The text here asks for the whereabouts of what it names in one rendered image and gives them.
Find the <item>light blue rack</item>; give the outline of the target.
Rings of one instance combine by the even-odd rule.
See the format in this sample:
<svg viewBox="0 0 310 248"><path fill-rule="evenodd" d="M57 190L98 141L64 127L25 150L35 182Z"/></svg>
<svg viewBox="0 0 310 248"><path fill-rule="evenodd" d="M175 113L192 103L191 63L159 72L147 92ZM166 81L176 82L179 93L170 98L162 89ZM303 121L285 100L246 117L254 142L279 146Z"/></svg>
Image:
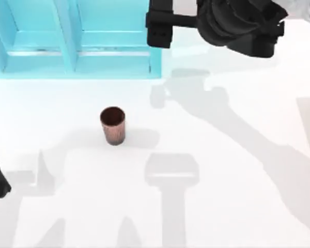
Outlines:
<svg viewBox="0 0 310 248"><path fill-rule="evenodd" d="M0 79L157 79L149 0L0 0Z"/></svg>

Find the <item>brown cup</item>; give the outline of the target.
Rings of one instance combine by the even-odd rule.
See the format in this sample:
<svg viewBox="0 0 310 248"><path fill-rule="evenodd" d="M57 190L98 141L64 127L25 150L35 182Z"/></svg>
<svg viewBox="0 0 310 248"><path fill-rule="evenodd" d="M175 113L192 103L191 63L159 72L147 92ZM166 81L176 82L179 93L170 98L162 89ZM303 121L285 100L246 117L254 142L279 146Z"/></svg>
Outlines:
<svg viewBox="0 0 310 248"><path fill-rule="evenodd" d="M100 121L108 144L117 146L124 142L126 137L126 115L117 106L109 106L100 114Z"/></svg>

